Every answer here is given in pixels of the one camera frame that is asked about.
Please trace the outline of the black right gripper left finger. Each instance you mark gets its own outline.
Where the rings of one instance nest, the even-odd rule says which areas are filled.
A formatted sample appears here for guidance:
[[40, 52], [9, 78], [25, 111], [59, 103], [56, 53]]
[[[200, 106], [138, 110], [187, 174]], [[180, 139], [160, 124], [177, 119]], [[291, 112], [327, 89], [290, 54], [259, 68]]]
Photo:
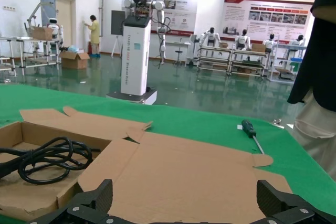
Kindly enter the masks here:
[[108, 214], [112, 205], [113, 184], [105, 179], [95, 190], [77, 193], [70, 202], [28, 223], [126, 223]]

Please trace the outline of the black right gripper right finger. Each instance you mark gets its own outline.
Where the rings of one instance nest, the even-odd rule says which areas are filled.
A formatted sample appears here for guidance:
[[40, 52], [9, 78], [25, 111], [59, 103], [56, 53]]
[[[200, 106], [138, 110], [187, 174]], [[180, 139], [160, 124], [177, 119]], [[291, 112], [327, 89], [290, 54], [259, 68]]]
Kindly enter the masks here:
[[257, 204], [265, 218], [257, 224], [335, 224], [335, 216], [315, 208], [302, 197], [277, 190], [266, 180], [257, 182]]

